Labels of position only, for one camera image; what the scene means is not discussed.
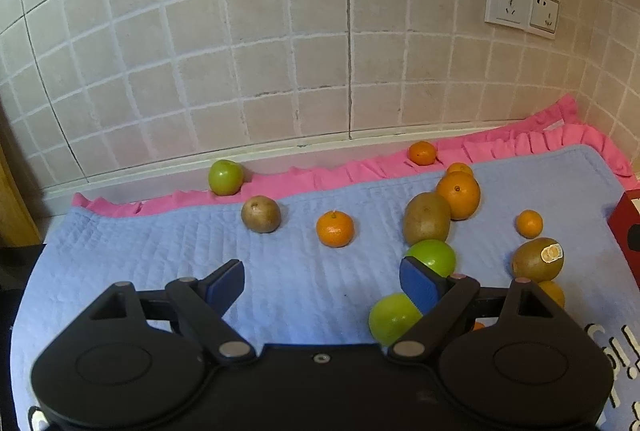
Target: pink ruffle trim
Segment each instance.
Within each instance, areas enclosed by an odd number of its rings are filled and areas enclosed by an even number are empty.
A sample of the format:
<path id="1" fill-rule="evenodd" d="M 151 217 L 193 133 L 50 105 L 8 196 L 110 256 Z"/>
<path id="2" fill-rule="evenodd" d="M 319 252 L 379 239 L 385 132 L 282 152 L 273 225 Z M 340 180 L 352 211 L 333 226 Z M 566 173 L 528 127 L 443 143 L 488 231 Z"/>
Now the pink ruffle trim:
<path id="1" fill-rule="evenodd" d="M 559 127 L 554 128 L 554 124 L 559 124 Z M 328 191 L 363 182 L 442 171 L 454 162 L 477 164 L 514 156 L 543 154 L 575 144 L 586 144 L 596 150 L 625 189 L 638 186 L 631 164 L 622 151 L 596 128 L 580 124 L 575 101 L 570 95 L 523 121 L 438 140 L 434 144 L 438 149 L 438 160 L 430 166 L 418 166 L 407 159 L 406 151 L 400 151 L 389 156 L 354 160 L 331 170 L 291 168 L 286 173 L 275 175 L 256 174 L 233 196 L 216 196 L 210 191 L 175 191 L 171 195 L 145 202 L 116 205 L 104 198 L 88 200 L 77 192 L 72 206 L 84 207 L 111 218 L 148 216 L 193 205 L 237 204 L 256 194 L 277 200 L 301 192 Z"/>

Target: baseboard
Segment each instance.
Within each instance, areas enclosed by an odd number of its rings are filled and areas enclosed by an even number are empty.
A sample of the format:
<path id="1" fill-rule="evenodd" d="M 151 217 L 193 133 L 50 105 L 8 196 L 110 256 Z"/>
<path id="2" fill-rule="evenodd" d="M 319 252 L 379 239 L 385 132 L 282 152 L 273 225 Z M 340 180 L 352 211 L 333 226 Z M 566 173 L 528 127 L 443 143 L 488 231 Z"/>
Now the baseboard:
<path id="1" fill-rule="evenodd" d="M 307 137 L 299 140 L 256 144 L 244 148 L 215 151 L 165 160 L 127 170 L 94 176 L 44 189 L 41 196 L 26 200 L 34 218 L 65 214 L 76 192 L 91 200 L 102 197 L 115 204 L 138 202 L 171 194 L 176 190 L 207 188 L 207 174 L 214 160 L 226 158 L 242 163 L 250 173 L 282 173 L 291 167 L 335 168 L 350 160 L 384 156 L 407 147 L 416 140 L 435 140 L 475 133 L 504 123 L 482 123 L 469 127 L 380 129 L 346 134 Z"/>

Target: red box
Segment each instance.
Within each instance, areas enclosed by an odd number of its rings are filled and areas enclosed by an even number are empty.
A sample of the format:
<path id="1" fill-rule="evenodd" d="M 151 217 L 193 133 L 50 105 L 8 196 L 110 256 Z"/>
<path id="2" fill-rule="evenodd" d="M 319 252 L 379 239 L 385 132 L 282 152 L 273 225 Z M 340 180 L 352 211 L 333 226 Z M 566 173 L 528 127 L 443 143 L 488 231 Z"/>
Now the red box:
<path id="1" fill-rule="evenodd" d="M 625 191 L 618 205 L 609 217 L 609 228 L 616 238 L 622 253 L 625 255 L 631 273 L 636 278 L 636 284 L 640 287 L 640 212 L 633 204 L 633 200 L 640 198 L 640 189 Z"/>

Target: blue cloth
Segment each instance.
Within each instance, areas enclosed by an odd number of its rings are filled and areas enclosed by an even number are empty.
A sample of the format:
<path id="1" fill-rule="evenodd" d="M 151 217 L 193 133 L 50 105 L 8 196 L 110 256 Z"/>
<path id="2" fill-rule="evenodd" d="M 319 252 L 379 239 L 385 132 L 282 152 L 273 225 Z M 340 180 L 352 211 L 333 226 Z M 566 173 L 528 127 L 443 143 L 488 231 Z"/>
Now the blue cloth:
<path id="1" fill-rule="evenodd" d="M 606 218 L 622 186 L 587 146 L 474 165 L 482 189 L 476 214 L 452 223 L 448 243 L 457 271 L 485 286 L 511 282 L 510 256 L 523 242 L 514 217 L 540 212 L 543 236 L 557 239 L 565 263 L 558 284 L 566 310 L 581 325 L 597 323 L 616 336 L 629 325 L 640 339 L 640 292 Z M 407 245 L 402 214 L 419 192 L 432 191 L 441 173 L 309 192 L 279 201 L 282 226 L 273 234 L 248 231 L 240 205 L 186 207 L 140 218 L 105 218 L 72 208 L 42 253 L 15 322 L 12 379 L 18 421 L 28 430 L 35 404 L 30 369 L 37 355 L 111 283 L 133 281 L 139 290 L 161 289 L 182 276 L 202 278 L 231 258 L 244 262 L 244 293 L 225 316 L 257 347 L 264 343 L 368 343 L 371 306 L 400 290 L 398 270 Z M 322 246 L 318 217 L 349 213 L 354 241 L 343 249 Z M 603 429 L 629 429 L 640 380 L 618 376 L 618 409 L 606 409 Z"/>

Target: wall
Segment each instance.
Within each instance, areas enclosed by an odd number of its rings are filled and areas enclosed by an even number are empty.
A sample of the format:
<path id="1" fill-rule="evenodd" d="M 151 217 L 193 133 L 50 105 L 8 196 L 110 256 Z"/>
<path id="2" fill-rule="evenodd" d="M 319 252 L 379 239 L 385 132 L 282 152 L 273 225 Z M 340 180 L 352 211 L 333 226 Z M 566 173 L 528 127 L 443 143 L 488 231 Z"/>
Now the wall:
<path id="1" fill-rule="evenodd" d="M 640 172 L 640 0 L 600 0 L 580 101 Z"/>
<path id="2" fill-rule="evenodd" d="M 598 2 L 562 0 L 549 41 L 484 23 L 485 0 L 0 0 L 2 143 L 37 191 L 221 148 L 522 118 L 586 92 Z"/>

